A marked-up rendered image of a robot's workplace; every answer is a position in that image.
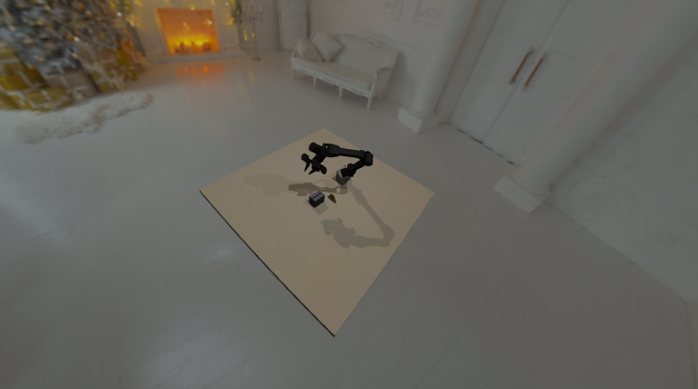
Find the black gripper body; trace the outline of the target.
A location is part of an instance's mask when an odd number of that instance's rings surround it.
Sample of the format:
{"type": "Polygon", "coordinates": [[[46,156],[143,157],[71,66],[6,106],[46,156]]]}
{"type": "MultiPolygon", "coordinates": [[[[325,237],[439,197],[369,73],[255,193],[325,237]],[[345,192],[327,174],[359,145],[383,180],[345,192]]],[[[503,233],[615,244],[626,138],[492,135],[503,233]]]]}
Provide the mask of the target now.
{"type": "MultiPolygon", "coordinates": [[[[315,157],[313,157],[313,159],[314,159],[314,158],[317,158],[316,160],[318,160],[318,161],[321,160],[321,163],[322,163],[323,160],[324,160],[324,159],[323,159],[322,157],[320,157],[319,155],[316,155],[315,157]]],[[[311,159],[309,158],[309,155],[307,155],[307,154],[302,154],[302,155],[301,155],[301,159],[302,159],[304,162],[307,162],[308,164],[310,164],[310,162],[313,160],[313,159],[311,160],[311,159]]],[[[326,171],[326,167],[324,166],[324,168],[323,168],[323,170],[321,171],[321,173],[323,173],[323,174],[325,175],[326,172],[327,172],[327,171],[326,171]]]]}

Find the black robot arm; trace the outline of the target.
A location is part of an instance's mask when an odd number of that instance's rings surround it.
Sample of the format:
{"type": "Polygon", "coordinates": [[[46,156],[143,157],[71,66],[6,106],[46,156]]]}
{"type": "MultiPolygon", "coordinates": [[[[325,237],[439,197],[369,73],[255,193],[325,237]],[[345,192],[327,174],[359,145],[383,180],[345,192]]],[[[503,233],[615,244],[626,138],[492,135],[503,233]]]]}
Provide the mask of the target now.
{"type": "MultiPolygon", "coordinates": [[[[348,157],[354,157],[360,159],[360,161],[356,162],[355,164],[348,164],[347,168],[341,169],[342,176],[348,176],[348,177],[353,177],[354,174],[356,173],[356,170],[360,169],[363,166],[371,166],[373,164],[373,156],[372,153],[369,151],[364,151],[364,150],[353,150],[353,149],[346,149],[346,148],[341,148],[338,145],[334,144],[325,144],[323,145],[318,145],[314,142],[310,143],[309,145],[309,151],[319,155],[323,159],[326,157],[337,157],[339,155],[341,156],[348,156],[348,157]],[[327,148],[326,148],[327,146],[327,148]]],[[[317,158],[314,158],[310,163],[312,164],[311,168],[314,169],[315,171],[322,171],[324,166],[321,165],[321,160],[318,161],[316,160],[317,158]]]]}

